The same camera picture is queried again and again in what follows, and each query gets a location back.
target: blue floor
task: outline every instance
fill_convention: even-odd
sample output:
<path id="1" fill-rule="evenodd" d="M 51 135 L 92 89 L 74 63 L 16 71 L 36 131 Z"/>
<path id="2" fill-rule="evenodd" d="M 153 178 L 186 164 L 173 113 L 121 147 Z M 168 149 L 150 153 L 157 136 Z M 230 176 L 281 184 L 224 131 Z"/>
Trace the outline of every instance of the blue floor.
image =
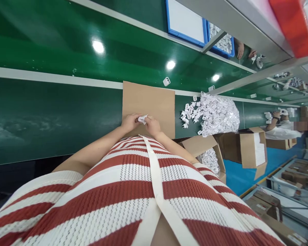
<path id="1" fill-rule="evenodd" d="M 304 140 L 304 136 L 302 138 L 298 138 L 297 144 L 289 150 L 267 148 L 268 164 L 266 172 L 257 180 L 254 180 L 256 169 L 244 169 L 239 163 L 224 160 L 226 167 L 227 185 L 236 193 L 236 195 L 242 195 L 254 184 L 276 170 L 279 166 L 292 158 L 294 155 L 297 155 L 298 158 L 302 158 Z"/>

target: hand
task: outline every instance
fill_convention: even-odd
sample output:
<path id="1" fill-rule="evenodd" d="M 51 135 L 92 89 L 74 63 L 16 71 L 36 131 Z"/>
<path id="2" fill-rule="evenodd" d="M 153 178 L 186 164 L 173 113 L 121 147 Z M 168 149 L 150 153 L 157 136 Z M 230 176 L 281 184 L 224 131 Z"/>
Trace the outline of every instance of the hand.
<path id="1" fill-rule="evenodd" d="M 151 134 L 154 138 L 158 134 L 161 133 L 161 127 L 160 123 L 157 119 L 155 119 L 153 116 L 147 116 L 145 118 L 146 121 L 146 130 L 148 131 L 149 134 Z"/>
<path id="2" fill-rule="evenodd" d="M 122 120 L 121 128 L 123 128 L 126 133 L 131 132 L 141 124 L 139 121 L 136 122 L 136 119 L 140 116 L 141 114 L 136 113 L 127 115 L 127 117 Z"/>
<path id="3" fill-rule="evenodd" d="M 281 112 L 273 112 L 273 117 L 280 118 L 281 117 Z"/>
<path id="4" fill-rule="evenodd" d="M 250 54 L 249 54 L 249 59 L 251 59 L 252 57 L 255 57 L 257 55 L 257 51 L 255 51 L 254 49 L 251 49 Z"/>
<path id="5" fill-rule="evenodd" d="M 288 115 L 288 111 L 286 109 L 281 109 L 281 115 Z"/>
<path id="6" fill-rule="evenodd" d="M 244 54 L 244 44 L 243 43 L 238 43 L 238 48 L 237 48 L 237 59 L 241 59 L 243 54 Z"/>

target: striped dress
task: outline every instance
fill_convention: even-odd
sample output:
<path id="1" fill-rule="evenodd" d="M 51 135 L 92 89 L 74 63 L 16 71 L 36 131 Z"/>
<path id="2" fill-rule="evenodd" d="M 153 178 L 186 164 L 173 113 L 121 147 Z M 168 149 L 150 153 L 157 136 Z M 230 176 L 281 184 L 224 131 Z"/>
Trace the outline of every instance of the striped dress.
<path id="1" fill-rule="evenodd" d="M 139 136 L 84 176 L 60 171 L 20 187 L 0 209 L 0 246 L 150 245 L 161 213 L 180 245 L 283 245 L 205 165 Z"/>

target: ceiling light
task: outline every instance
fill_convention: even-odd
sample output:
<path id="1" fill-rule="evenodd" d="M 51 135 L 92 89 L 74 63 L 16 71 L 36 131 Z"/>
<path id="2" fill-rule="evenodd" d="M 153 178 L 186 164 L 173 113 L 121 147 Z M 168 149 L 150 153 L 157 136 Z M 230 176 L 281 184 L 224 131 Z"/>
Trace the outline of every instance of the ceiling light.
<path id="1" fill-rule="evenodd" d="M 168 61 L 167 63 L 167 69 L 171 70 L 175 67 L 176 63 L 174 61 Z"/>
<path id="2" fill-rule="evenodd" d="M 213 80 L 214 82 L 216 82 L 219 78 L 220 78 L 220 75 L 215 74 L 215 75 L 213 75 L 212 80 Z"/>
<path id="3" fill-rule="evenodd" d="M 105 51 L 103 43 L 96 40 L 92 41 L 92 47 L 99 54 L 102 54 Z"/>

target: white board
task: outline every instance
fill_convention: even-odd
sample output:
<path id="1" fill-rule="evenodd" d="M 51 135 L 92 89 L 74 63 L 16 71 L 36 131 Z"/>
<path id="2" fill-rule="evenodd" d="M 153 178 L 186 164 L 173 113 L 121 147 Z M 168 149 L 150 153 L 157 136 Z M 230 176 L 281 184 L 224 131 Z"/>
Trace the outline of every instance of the white board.
<path id="1" fill-rule="evenodd" d="M 170 29 L 205 43 L 203 18 L 176 0 L 167 1 Z"/>

